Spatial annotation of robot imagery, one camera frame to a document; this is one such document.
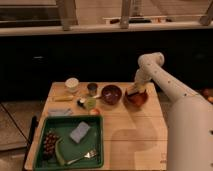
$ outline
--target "white bowl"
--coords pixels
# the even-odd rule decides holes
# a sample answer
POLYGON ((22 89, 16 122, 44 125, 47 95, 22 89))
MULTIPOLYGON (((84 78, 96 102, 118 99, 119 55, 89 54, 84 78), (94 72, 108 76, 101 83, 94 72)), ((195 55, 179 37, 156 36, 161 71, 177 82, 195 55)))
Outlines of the white bowl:
POLYGON ((70 93, 75 93, 78 91, 79 81, 77 78, 69 78, 65 81, 65 86, 70 93))

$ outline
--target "tile floor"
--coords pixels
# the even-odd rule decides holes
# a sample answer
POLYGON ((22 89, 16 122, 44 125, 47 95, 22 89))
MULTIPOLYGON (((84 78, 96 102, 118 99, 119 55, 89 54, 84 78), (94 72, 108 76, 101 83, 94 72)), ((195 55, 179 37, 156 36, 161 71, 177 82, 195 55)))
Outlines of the tile floor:
MULTIPOLYGON (((170 107, 169 99, 158 93, 163 114, 167 120, 167 111, 170 107)), ((39 116, 43 110, 44 101, 17 101, 4 102, 4 107, 11 113, 18 126, 28 137, 31 119, 39 116)), ((0 171, 21 171, 23 167, 26 141, 14 126, 8 114, 0 108, 0 171)))

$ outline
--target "metal fork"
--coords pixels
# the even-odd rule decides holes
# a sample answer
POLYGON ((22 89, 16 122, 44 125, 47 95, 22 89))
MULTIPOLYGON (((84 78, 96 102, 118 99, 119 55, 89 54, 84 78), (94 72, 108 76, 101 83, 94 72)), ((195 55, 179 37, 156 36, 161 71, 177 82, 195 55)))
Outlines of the metal fork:
POLYGON ((97 154, 98 154, 98 153, 97 153, 96 149, 90 150, 90 151, 88 151, 84 156, 79 157, 79 158, 77 158, 77 159, 73 159, 73 160, 68 161, 68 162, 66 163, 66 165, 73 164, 73 163, 75 163, 75 162, 77 162, 77 161, 79 161, 79 160, 81 160, 81 159, 83 159, 83 158, 88 158, 88 159, 90 159, 90 158, 96 156, 97 154))

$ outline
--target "blue sponge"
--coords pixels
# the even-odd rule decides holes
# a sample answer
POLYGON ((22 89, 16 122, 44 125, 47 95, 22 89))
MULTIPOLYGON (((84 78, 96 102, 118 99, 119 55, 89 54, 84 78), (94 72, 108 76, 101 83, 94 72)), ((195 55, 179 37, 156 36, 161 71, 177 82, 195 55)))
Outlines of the blue sponge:
POLYGON ((72 140, 75 141, 76 143, 79 143, 81 139, 87 134, 89 129, 90 129, 90 126, 87 123, 81 122, 79 123, 77 128, 75 128, 70 133, 70 138, 72 138, 72 140))

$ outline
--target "bowl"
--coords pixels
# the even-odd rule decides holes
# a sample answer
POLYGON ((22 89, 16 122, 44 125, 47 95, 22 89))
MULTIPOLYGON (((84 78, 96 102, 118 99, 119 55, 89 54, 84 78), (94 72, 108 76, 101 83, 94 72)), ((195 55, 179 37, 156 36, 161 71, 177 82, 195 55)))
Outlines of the bowl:
POLYGON ((109 105, 118 103, 122 96, 121 89, 116 85, 107 85, 101 91, 101 98, 109 105))
POLYGON ((125 99, 132 104, 135 107, 141 107, 148 99, 147 92, 143 93, 134 93, 132 95, 128 95, 127 92, 125 92, 125 99))

